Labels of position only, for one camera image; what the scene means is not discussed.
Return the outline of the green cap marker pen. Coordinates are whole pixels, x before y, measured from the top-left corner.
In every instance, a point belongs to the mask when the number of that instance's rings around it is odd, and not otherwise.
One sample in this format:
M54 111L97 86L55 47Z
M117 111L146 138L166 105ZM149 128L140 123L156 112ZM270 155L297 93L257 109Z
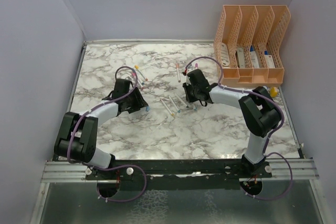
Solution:
M172 105L174 106L176 112L177 112L177 113L180 113L181 110L180 110L180 108L177 106L177 104L174 102L173 98L172 98L170 95L168 96L168 98L169 98L170 102L172 103Z

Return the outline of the brown cap marker pen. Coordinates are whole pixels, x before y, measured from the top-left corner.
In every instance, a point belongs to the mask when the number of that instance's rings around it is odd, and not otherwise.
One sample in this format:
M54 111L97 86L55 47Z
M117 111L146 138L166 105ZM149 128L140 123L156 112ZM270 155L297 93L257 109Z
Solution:
M160 99L161 103L163 104L163 106L165 107L165 109L168 111L168 113L172 116L175 117L173 111L168 107L168 105L166 104L166 102L162 99Z

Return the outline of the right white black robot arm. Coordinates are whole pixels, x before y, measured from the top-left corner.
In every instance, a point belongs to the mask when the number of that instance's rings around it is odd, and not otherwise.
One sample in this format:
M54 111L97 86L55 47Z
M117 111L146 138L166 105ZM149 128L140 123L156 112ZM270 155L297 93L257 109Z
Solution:
M241 159L241 171L246 177L254 177L265 161L265 151L270 136L282 126L284 115L264 87L239 90L210 84L201 70L184 72L186 82L182 84L186 100L196 101L202 106L225 104L241 110L250 131L248 145Z

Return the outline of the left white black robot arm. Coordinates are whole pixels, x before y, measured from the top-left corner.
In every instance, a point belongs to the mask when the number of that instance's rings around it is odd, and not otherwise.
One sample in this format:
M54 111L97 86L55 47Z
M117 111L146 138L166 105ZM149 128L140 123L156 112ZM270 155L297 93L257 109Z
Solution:
M65 113L54 144L54 154L69 161L98 168L99 175L110 179L115 175L115 156L97 147L98 127L123 112L129 114L149 105L138 87L130 80L117 79L114 89L94 108Z

